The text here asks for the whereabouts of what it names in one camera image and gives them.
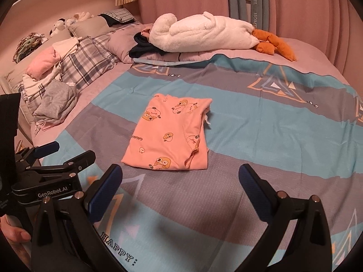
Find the person's left hand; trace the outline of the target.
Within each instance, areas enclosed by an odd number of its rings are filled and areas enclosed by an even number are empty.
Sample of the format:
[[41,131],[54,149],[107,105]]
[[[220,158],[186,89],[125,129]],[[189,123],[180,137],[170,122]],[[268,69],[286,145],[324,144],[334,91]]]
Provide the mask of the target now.
[[14,252],[29,268],[31,264],[31,257],[25,250],[23,244],[30,242],[31,235],[22,228],[12,226],[6,215],[1,217],[1,230],[7,238],[8,243],[12,246]]

